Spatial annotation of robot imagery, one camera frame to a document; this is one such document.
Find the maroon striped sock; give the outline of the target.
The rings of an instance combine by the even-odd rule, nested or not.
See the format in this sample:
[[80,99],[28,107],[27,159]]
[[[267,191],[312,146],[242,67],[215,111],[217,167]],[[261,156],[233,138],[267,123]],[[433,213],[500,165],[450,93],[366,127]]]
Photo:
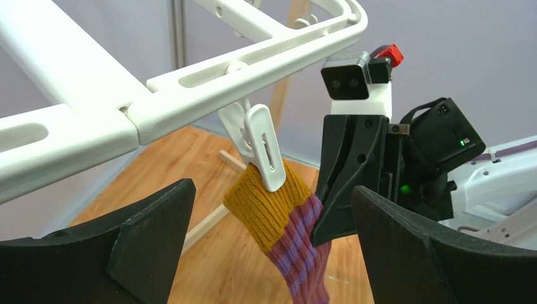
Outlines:
[[314,246],[310,239],[322,203],[288,164],[284,168],[285,183],[271,193],[259,170],[248,165],[223,204],[277,267],[293,303],[329,303],[324,276],[331,243]]

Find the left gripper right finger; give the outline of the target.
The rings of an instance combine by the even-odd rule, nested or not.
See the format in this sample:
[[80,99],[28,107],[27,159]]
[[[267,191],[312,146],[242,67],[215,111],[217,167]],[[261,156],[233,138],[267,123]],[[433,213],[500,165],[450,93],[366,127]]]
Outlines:
[[376,303],[535,303],[536,252],[486,241],[363,186],[352,210]]

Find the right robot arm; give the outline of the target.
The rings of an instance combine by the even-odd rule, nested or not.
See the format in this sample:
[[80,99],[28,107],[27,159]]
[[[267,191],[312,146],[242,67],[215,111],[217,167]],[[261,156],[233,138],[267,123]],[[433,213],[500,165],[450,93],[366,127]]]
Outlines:
[[489,148],[450,98],[420,105],[398,123],[390,108],[389,98],[340,100],[325,117],[313,245],[356,233],[357,186],[435,221],[536,191],[536,141]]

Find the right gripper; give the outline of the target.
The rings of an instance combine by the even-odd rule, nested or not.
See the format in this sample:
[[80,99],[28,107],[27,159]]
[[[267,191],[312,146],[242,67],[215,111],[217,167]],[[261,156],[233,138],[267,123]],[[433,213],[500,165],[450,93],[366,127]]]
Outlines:
[[[324,118],[315,194],[322,211],[311,233],[313,246],[356,234],[354,187],[379,189],[388,126],[384,115],[327,115]],[[449,172],[472,161],[486,144],[452,98],[438,98],[408,112],[401,177],[394,202],[434,221],[454,217]]]

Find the white clip sock hanger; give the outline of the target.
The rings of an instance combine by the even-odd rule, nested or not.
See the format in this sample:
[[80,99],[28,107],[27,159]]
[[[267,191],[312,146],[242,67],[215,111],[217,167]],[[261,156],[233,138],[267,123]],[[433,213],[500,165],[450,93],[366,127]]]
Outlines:
[[1,201],[125,155],[358,42],[356,1],[286,27],[246,1],[200,5],[252,45],[140,83],[52,1],[2,1],[1,45],[53,105],[1,119]]

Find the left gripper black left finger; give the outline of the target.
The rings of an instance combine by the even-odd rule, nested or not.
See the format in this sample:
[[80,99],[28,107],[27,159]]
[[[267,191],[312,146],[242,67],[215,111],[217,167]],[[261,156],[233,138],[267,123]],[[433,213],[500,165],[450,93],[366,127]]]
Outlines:
[[2,303],[166,303],[196,188],[181,179],[131,205],[1,243]]

